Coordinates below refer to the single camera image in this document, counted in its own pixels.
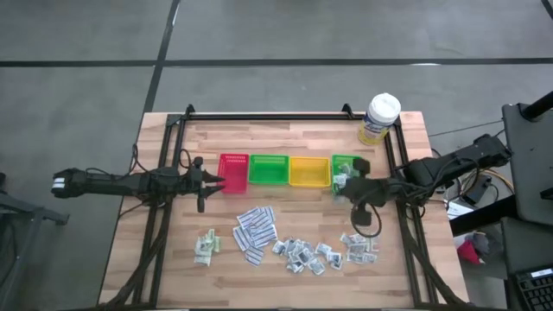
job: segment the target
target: red object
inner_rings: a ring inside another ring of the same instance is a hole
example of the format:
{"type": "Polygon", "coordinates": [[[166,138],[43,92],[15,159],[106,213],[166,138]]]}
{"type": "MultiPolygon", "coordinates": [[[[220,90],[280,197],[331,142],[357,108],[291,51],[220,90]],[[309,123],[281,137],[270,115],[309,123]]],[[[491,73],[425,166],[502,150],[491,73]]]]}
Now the red object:
{"type": "Polygon", "coordinates": [[[225,178],[219,185],[225,186],[223,194],[243,194],[248,187],[248,167],[250,156],[241,154],[221,154],[217,175],[225,178]]]}
{"type": "Polygon", "coordinates": [[[465,241],[465,243],[459,246],[459,248],[457,249],[457,253],[461,258],[464,258],[471,263],[480,264],[478,255],[476,255],[476,251],[474,250],[473,243],[469,240],[465,241]]]}

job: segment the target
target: small green basket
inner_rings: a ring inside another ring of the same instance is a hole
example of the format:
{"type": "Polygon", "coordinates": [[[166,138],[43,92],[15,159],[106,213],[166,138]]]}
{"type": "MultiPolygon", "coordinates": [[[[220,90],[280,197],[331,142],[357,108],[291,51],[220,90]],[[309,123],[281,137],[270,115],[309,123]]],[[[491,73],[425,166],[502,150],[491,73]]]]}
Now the small green basket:
{"type": "MultiPolygon", "coordinates": [[[[340,172],[340,165],[348,164],[353,166],[353,159],[360,159],[358,155],[332,155],[332,193],[336,194],[337,190],[334,186],[334,177],[340,172]]],[[[359,171],[353,170],[353,176],[359,176],[359,171]]]]}
{"type": "Polygon", "coordinates": [[[287,185],[288,166],[287,155],[250,155],[248,181],[252,184],[287,185]]]}

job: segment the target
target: plastic bin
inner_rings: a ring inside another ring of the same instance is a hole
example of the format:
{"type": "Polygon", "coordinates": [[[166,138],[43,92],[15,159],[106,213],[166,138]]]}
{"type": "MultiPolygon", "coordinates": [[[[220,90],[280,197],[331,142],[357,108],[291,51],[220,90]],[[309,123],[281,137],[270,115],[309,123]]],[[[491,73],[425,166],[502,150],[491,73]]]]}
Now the plastic bin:
{"type": "Polygon", "coordinates": [[[217,175],[225,178],[219,185],[225,186],[223,194],[243,194],[248,187],[249,156],[242,154],[221,154],[217,175]]]}
{"type": "Polygon", "coordinates": [[[250,155],[250,183],[286,185],[289,180],[287,155],[250,155]]]}
{"type": "MultiPolygon", "coordinates": [[[[349,166],[353,166],[353,159],[360,159],[361,157],[358,155],[332,155],[332,176],[341,173],[340,172],[340,165],[342,164],[348,164],[349,166]]],[[[354,170],[353,176],[359,176],[359,171],[354,170]]],[[[334,178],[332,179],[332,192],[333,194],[336,193],[336,188],[334,187],[334,178]]]]}
{"type": "Polygon", "coordinates": [[[294,187],[330,186],[330,160],[319,157],[290,157],[290,185],[294,187]]]}

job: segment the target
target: butcher block tabletop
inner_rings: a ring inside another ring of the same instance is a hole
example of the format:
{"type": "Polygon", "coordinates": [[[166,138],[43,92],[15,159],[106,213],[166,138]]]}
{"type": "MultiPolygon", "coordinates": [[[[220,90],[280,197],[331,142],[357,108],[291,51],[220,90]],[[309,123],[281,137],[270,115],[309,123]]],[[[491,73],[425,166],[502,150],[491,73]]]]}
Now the butcher block tabletop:
{"type": "MultiPolygon", "coordinates": [[[[147,169],[157,166],[167,115],[144,115],[137,147],[138,159],[147,169]]],[[[401,121],[410,160],[431,156],[423,114],[402,112],[401,121]]],[[[202,156],[204,168],[214,175],[220,154],[239,153],[327,158],[334,154],[357,155],[371,162],[371,178],[389,176],[384,143],[364,145],[357,138],[358,128],[359,120],[187,121],[183,147],[192,157],[202,156]]],[[[394,154],[400,163],[395,135],[392,137],[394,154]]],[[[172,139],[169,157],[173,154],[175,135],[172,139]]],[[[125,198],[121,211],[138,203],[138,199],[125,198]]],[[[256,206],[273,206],[280,240],[292,237],[312,245],[322,242],[346,255],[340,235],[342,232],[354,234],[350,224],[351,204],[334,202],[330,187],[248,184],[245,194],[214,194],[206,200],[204,213],[197,213],[195,195],[177,196],[169,225],[158,308],[413,306],[394,202],[378,209],[383,229],[377,262],[359,265],[344,261],[342,270],[331,269],[326,264],[321,276],[309,269],[301,274],[286,270],[286,258],[270,251],[272,243],[264,248],[265,255],[258,267],[245,261],[232,236],[232,228],[238,225],[238,215],[256,206]],[[221,251],[213,253],[211,265],[207,267],[194,263],[194,247],[197,237],[211,228],[221,238],[221,251]]],[[[109,301],[136,268],[147,218],[148,207],[140,207],[118,221],[99,302],[109,301]]],[[[423,227],[432,264],[448,286],[466,301],[467,290],[443,204],[429,202],[423,227]]],[[[153,266],[150,265],[146,274],[143,291],[146,300],[153,266]]],[[[424,277],[418,265],[417,277],[423,300],[427,301],[424,277]]]]}

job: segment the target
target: yellow label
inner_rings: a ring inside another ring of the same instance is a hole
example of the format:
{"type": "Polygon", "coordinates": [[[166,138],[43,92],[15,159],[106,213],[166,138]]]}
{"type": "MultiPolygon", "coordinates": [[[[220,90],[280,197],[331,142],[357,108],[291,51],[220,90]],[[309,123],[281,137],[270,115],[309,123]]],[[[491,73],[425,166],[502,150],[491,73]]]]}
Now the yellow label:
{"type": "Polygon", "coordinates": [[[382,129],[382,132],[380,133],[379,136],[367,137],[365,135],[365,124],[362,124],[360,125],[359,130],[357,131],[357,138],[364,144],[368,144],[368,145],[379,144],[384,138],[384,136],[386,136],[386,134],[388,133],[388,130],[390,130],[390,128],[382,129]]]}

